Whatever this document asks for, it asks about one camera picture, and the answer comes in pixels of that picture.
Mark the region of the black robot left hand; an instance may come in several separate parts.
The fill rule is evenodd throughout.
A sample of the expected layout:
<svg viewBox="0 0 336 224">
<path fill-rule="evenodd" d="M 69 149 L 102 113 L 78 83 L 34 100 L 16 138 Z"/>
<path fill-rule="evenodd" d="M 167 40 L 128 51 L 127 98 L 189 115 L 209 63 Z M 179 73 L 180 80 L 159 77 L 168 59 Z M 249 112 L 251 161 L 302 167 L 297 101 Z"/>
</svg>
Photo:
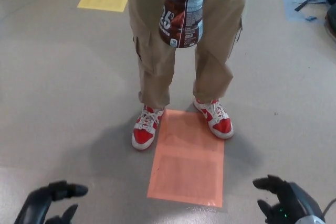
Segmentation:
<svg viewBox="0 0 336 224">
<path fill-rule="evenodd" d="M 65 180 L 40 187 L 28 194 L 14 224 L 71 223 L 78 204 L 71 205 L 62 216 L 46 219 L 51 203 L 73 197 L 83 197 L 87 193 L 87 186 L 70 184 Z"/>
</svg>

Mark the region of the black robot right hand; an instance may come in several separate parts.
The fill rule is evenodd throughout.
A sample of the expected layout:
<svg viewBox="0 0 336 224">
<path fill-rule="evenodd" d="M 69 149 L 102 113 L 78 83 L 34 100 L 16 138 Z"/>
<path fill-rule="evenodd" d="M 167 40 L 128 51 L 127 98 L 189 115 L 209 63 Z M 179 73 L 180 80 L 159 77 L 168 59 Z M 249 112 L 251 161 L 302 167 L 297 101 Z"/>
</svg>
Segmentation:
<svg viewBox="0 0 336 224">
<path fill-rule="evenodd" d="M 319 204 L 298 184 L 278 176 L 267 175 L 253 180 L 253 185 L 275 194 L 279 203 L 270 205 L 257 200 L 265 223 L 325 223 Z"/>
</svg>

